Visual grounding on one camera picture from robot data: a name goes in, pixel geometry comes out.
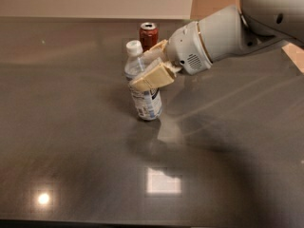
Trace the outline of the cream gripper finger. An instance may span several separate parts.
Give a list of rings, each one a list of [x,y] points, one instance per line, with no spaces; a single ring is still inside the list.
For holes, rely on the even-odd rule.
[[[172,84],[177,77],[177,68],[161,58],[154,60],[143,72],[130,81],[129,85],[139,91]]]
[[[162,40],[158,42],[155,46],[153,46],[151,49],[147,50],[143,55],[147,57],[148,59],[157,59],[161,58],[163,61],[166,60],[165,55],[165,48],[167,45],[166,40]]]

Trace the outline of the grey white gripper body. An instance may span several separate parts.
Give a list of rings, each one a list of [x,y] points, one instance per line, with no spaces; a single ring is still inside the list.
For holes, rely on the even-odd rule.
[[[177,29],[168,39],[165,47],[167,58],[189,75],[194,75],[211,67],[198,22]]]

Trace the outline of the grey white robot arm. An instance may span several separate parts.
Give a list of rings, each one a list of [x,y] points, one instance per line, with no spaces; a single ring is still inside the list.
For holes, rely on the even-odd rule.
[[[304,45],[304,0],[239,0],[177,29],[143,58],[148,66],[130,86],[146,91],[174,82],[179,71],[197,74],[229,57]]]

